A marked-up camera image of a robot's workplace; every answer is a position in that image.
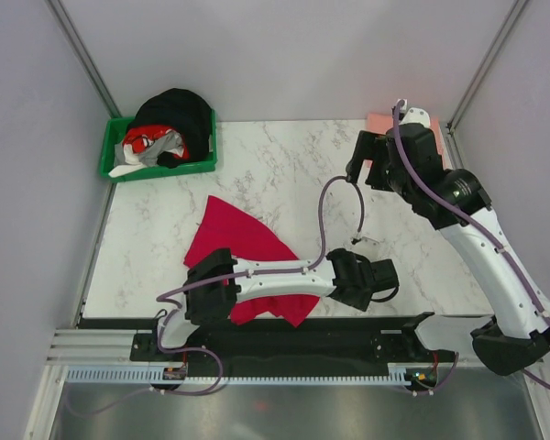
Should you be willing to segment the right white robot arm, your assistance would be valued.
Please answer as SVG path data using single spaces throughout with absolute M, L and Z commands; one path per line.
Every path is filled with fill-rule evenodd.
M 426 219 L 465 261 L 493 312 L 480 317 L 423 313 L 401 338 L 403 354 L 415 361 L 436 350 L 473 355 L 500 376 L 548 354 L 550 300 L 512 249 L 478 178 L 445 167 L 429 115 L 398 102 L 386 133 L 358 134 L 346 166 L 349 182 L 358 181 L 365 161 L 371 163 L 366 185 L 398 194 Z

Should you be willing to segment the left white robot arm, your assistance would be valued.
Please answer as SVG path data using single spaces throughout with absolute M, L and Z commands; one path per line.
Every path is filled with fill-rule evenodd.
M 151 350 L 163 360 L 180 355 L 200 326 L 224 321 L 240 303 L 291 294 L 333 300 L 359 311 L 385 303 L 399 291 L 393 262 L 368 258 L 337 248 L 311 260 L 253 261 L 235 258 L 220 248 L 188 271 L 182 287 L 162 294 L 174 309 L 158 324 Z

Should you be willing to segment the magenta t shirt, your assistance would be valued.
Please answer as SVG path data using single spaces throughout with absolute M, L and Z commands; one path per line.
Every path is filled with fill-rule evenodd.
M 183 264 L 191 269 L 219 248 L 229 248 L 237 257 L 256 261 L 294 260 L 297 256 L 263 223 L 226 201 L 210 196 L 203 220 L 185 254 Z M 259 298 L 237 304 L 230 313 L 235 325 L 246 324 L 269 313 L 299 326 L 318 304 L 308 294 Z

